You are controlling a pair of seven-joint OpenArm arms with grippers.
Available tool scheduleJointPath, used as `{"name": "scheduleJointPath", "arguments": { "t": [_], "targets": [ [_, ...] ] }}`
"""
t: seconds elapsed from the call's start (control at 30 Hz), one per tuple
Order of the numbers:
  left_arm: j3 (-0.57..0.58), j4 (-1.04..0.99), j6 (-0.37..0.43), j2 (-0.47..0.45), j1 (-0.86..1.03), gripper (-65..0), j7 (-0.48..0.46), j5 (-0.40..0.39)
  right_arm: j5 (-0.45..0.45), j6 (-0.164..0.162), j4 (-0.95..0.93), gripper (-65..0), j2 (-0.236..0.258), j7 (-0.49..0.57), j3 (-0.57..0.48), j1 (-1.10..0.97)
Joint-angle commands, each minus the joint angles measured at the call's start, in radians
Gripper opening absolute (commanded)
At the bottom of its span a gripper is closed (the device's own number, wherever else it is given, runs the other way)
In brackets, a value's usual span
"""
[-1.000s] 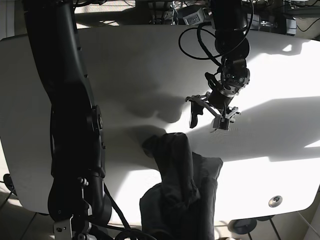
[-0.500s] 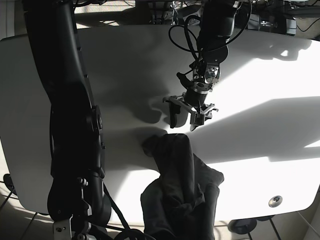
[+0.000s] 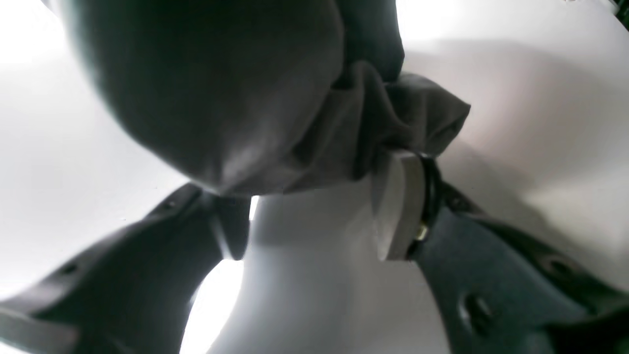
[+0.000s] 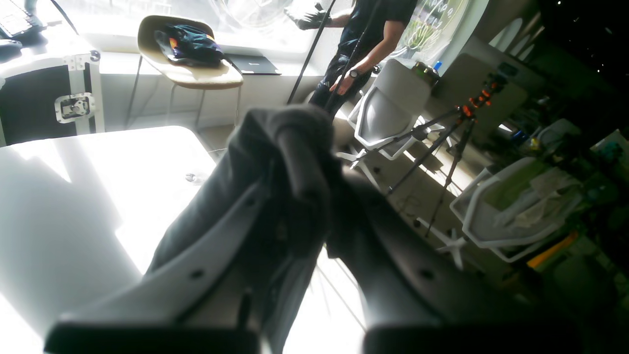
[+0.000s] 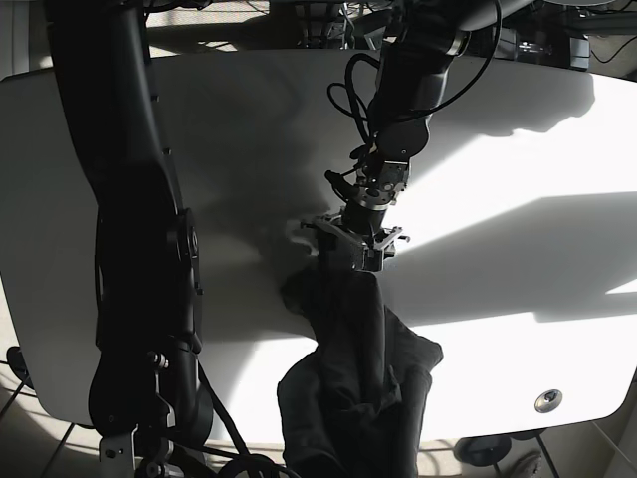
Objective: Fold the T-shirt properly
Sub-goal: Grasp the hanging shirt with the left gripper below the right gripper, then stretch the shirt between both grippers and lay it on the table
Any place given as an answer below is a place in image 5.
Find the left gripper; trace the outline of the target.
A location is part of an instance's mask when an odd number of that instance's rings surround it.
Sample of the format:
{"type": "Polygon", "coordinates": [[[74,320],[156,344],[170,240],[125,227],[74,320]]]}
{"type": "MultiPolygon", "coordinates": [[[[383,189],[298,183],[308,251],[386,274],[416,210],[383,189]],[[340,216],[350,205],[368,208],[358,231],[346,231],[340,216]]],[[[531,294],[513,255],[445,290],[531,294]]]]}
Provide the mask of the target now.
{"type": "Polygon", "coordinates": [[[316,239],[316,255],[322,270],[355,270],[380,272],[385,259],[396,254],[396,241],[409,242],[401,227],[367,226],[364,233],[354,232],[344,222],[344,211],[317,216],[301,222],[302,229],[310,229],[316,239]]]}

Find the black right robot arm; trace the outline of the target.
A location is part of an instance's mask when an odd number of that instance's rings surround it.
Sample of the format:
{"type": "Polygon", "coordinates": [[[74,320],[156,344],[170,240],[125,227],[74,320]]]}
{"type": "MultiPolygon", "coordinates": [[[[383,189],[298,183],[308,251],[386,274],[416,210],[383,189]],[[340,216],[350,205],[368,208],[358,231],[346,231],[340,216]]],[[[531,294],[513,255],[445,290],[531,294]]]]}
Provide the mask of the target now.
{"type": "Polygon", "coordinates": [[[207,477],[198,246],[162,140],[141,1],[49,1],[50,52],[98,214],[100,358],[88,399],[105,477],[207,477]]]}

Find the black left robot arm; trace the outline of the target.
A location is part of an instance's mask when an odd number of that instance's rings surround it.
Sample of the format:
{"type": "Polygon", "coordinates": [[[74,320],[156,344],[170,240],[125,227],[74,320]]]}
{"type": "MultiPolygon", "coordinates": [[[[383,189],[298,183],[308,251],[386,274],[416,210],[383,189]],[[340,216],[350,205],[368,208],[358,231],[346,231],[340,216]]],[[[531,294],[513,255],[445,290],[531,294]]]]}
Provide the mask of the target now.
{"type": "Polygon", "coordinates": [[[321,271],[378,272],[402,238],[387,229],[385,213],[406,188],[411,159],[429,141],[431,115],[467,92],[445,98],[448,70],[469,45],[473,32],[494,29],[501,38],[505,17],[524,1],[396,1],[390,10],[378,58],[353,55],[344,72],[344,89],[362,145],[351,153],[346,173],[325,178],[343,201],[340,211],[309,222],[316,235],[321,271]]]}

